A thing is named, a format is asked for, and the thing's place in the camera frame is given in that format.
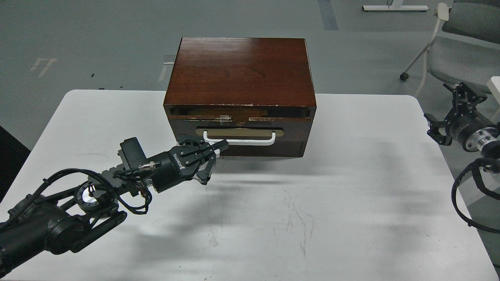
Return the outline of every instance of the wood grain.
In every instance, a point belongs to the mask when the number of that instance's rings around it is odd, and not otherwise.
[[[183,38],[164,103],[316,107],[306,41]]]

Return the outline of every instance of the white handle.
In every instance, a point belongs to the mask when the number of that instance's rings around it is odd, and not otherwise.
[[[207,131],[203,131],[205,142],[220,142],[222,139],[209,138]],[[230,146],[270,146],[275,143],[276,133],[272,132],[270,139],[226,139]]]

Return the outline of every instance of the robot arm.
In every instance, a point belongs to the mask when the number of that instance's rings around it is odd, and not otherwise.
[[[470,227],[485,232],[500,234],[495,229],[477,223],[463,214],[457,204],[457,190],[464,176],[471,172],[476,187],[485,195],[500,200],[500,194],[485,187],[481,170],[500,174],[500,123],[494,124],[476,109],[476,106],[486,100],[486,95],[475,93],[466,84],[460,83],[455,88],[444,86],[452,93],[452,106],[443,121],[438,121],[431,114],[424,114],[429,124],[427,134],[438,144],[449,146],[452,140],[459,143],[466,152],[480,151],[482,158],[470,163],[455,179],[451,187],[451,202],[458,216]]]
[[[127,212],[119,211],[120,204],[133,214],[146,214],[152,200],[151,186],[160,193],[192,179],[206,185],[216,158],[228,148],[228,142],[208,143],[199,137],[181,136],[178,146],[149,158],[135,137],[123,141],[120,148],[122,164],[102,173],[61,170],[8,211],[9,219],[0,224],[0,278],[44,250],[55,255],[81,251],[127,218]],[[50,184],[74,173],[86,174],[88,180],[53,195],[42,195]],[[140,194],[144,205],[128,205],[120,197],[125,193]],[[74,205],[85,214],[67,213]]]

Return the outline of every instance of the black cable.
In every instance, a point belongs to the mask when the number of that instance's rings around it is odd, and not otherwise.
[[[153,195],[151,194],[151,192],[147,188],[142,188],[138,185],[136,185],[135,187],[140,191],[140,195],[144,198],[144,206],[143,206],[144,211],[141,211],[141,212],[146,214],[149,210],[149,205],[151,204],[151,201],[153,200]]]
[[[87,187],[88,194],[90,194],[91,197],[94,197],[94,192],[95,191],[96,191],[96,187],[93,184],[89,184],[88,187]]]
[[[154,172],[153,171],[143,171],[143,172],[138,172],[139,169],[130,169],[130,170],[123,170],[123,171],[115,171],[113,173],[113,178],[120,179],[125,182],[139,182],[144,179],[150,178]]]
[[[470,163],[465,169],[458,175],[458,177],[455,179],[455,182],[453,183],[453,186],[451,187],[451,202],[453,203],[453,207],[455,208],[456,213],[458,216],[464,220],[469,227],[475,227],[478,230],[482,230],[485,232],[490,232],[490,233],[497,233],[500,234],[500,229],[495,229],[491,228],[485,225],[482,225],[480,223],[475,222],[471,218],[468,218],[466,215],[464,215],[460,210],[457,205],[457,189],[459,188],[460,182],[462,181],[462,178],[468,173],[472,171],[472,174],[478,174],[479,177],[474,177],[474,182],[476,183],[477,186],[482,185],[484,186],[483,179],[481,178],[481,172],[479,170],[480,167],[486,168],[487,163],[490,163],[491,165],[494,165],[495,163],[490,161],[491,159],[489,158],[478,158],[474,162]]]
[[[146,211],[137,211],[137,210],[140,210],[140,209],[145,209],[149,203],[148,201],[151,201],[151,198],[150,200],[145,200],[145,204],[143,206],[140,206],[140,207],[132,207],[130,205],[128,205],[115,191],[114,191],[114,187],[113,185],[105,178],[103,177],[101,174],[95,172],[95,171],[92,171],[92,170],[88,170],[88,169],[78,169],[78,168],[68,168],[68,169],[63,169],[63,170],[60,170],[56,173],[54,173],[53,175],[51,175],[48,179],[43,179],[43,183],[35,190],[35,192],[33,193],[33,195],[29,198],[29,200],[24,204],[24,206],[22,208],[20,208],[19,210],[17,210],[16,213],[14,213],[13,215],[10,216],[10,218],[5,221],[1,226],[0,226],[0,232],[5,230],[5,228],[7,228],[8,226],[10,226],[13,222],[15,222],[24,212],[26,212],[26,210],[35,202],[35,200],[37,200],[40,195],[42,194],[42,192],[44,192],[51,184],[53,184],[55,181],[65,177],[65,176],[68,176],[68,175],[71,175],[71,174],[75,174],[75,173],[82,173],[82,174],[85,174],[93,179],[95,179],[97,182],[99,182],[105,189],[107,192],[109,192],[111,195],[113,195],[114,198],[116,198],[127,210],[129,210],[131,213],[133,214],[137,214],[137,215],[143,215],[147,212]]]
[[[486,188],[485,183],[483,182],[483,177],[481,176],[481,171],[479,171],[479,167],[485,168],[486,166],[499,166],[497,160],[492,158],[478,158],[474,162],[478,165],[477,169],[472,170],[472,177],[474,178],[477,189],[493,199],[500,200],[500,194]]]

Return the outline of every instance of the chair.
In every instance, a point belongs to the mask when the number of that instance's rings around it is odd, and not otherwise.
[[[415,97],[420,94],[427,73],[447,84],[464,82],[474,91],[490,94],[488,80],[500,76],[500,0],[455,0],[451,8],[439,3],[436,15],[430,43],[399,78],[408,79],[407,71],[423,55],[423,75]],[[441,30],[458,35],[454,36],[457,39],[436,36],[441,22]]]

